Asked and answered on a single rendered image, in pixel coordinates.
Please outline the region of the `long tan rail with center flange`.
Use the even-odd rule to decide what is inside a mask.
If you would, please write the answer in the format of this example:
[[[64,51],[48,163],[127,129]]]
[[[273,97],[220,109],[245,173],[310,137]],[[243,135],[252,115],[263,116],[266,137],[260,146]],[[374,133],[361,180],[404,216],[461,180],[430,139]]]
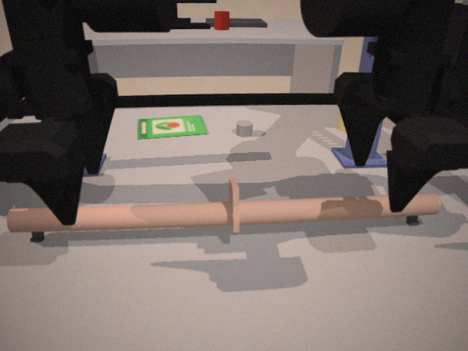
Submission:
[[[44,232],[131,230],[173,227],[319,222],[406,216],[419,225],[418,216],[438,214],[436,193],[416,194],[406,208],[392,213],[388,195],[327,197],[291,200],[239,201],[239,187],[229,178],[230,202],[78,207],[74,225],[63,225],[49,208],[12,208],[7,214],[11,233],[29,233],[30,242],[45,240]],[[34,233],[37,232],[37,233]]]

